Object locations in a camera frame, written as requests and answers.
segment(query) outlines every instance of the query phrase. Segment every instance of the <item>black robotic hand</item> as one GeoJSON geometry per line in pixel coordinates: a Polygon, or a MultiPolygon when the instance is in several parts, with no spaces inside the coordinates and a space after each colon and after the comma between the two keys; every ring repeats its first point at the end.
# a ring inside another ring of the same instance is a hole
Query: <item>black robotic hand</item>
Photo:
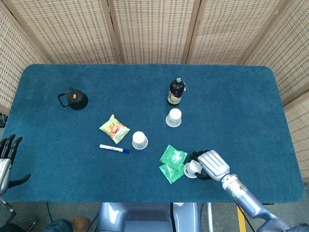
{"type": "Polygon", "coordinates": [[[15,140],[14,138],[15,134],[12,134],[9,138],[4,138],[0,141],[0,196],[4,194],[7,189],[25,183],[31,176],[27,174],[22,179],[10,181],[12,164],[17,153],[18,145],[23,137],[19,137],[15,140]]]}

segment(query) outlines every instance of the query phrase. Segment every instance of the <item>floor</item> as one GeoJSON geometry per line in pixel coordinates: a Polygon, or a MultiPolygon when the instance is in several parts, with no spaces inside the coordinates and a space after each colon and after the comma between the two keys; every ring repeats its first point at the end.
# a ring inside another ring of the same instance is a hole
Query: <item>floor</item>
{"type": "MultiPolygon", "coordinates": [[[[305,198],[301,202],[275,204],[267,206],[273,213],[283,218],[289,225],[295,226],[306,222],[309,224],[309,186],[306,187],[305,198]]],[[[43,232],[50,223],[46,202],[11,202],[17,216],[13,223],[18,223],[30,218],[36,218],[37,224],[33,232],[43,232]]],[[[208,232],[207,207],[199,204],[201,210],[202,231],[208,232]]],[[[49,203],[49,208],[53,220],[58,218],[70,219],[74,216],[85,216],[91,221],[95,218],[99,203],[49,203]]],[[[0,225],[3,225],[9,218],[10,213],[3,204],[0,204],[0,225]]],[[[239,232],[239,221],[237,208],[233,203],[212,203],[213,227],[215,232],[239,232]]],[[[256,230],[263,224],[262,220],[249,219],[253,228],[256,230]]],[[[22,227],[27,227],[30,222],[23,223],[22,227]]],[[[90,232],[94,232],[97,221],[94,221],[90,232]]]]}

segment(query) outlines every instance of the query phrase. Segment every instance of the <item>dark glass bottle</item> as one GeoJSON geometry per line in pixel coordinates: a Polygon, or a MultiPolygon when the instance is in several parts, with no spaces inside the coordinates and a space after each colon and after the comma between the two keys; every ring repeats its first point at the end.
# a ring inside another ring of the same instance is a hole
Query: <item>dark glass bottle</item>
{"type": "Polygon", "coordinates": [[[178,105],[182,99],[184,82],[181,77],[177,77],[169,85],[168,103],[172,106],[178,105]]]}

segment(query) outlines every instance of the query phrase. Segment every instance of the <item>snack bag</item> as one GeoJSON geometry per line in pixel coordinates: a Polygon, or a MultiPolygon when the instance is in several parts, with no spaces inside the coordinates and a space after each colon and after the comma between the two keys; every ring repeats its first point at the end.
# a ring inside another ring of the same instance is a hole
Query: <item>snack bag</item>
{"type": "Polygon", "coordinates": [[[161,172],[163,172],[164,176],[166,179],[170,182],[170,184],[174,183],[176,180],[178,180],[180,177],[183,175],[183,166],[181,166],[180,170],[173,169],[169,167],[166,164],[163,164],[162,166],[159,167],[161,172]]]}
{"type": "Polygon", "coordinates": [[[112,115],[110,119],[100,127],[100,130],[107,133],[117,144],[123,139],[130,129],[120,123],[114,115],[112,115]]]}

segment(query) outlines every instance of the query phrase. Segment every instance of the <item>bottle cap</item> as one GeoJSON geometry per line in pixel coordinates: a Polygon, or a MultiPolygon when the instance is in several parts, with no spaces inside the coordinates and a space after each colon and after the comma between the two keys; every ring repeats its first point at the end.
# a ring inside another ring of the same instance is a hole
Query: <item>bottle cap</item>
{"type": "Polygon", "coordinates": [[[183,79],[179,76],[176,78],[176,82],[181,83],[183,81],[183,79]]]}

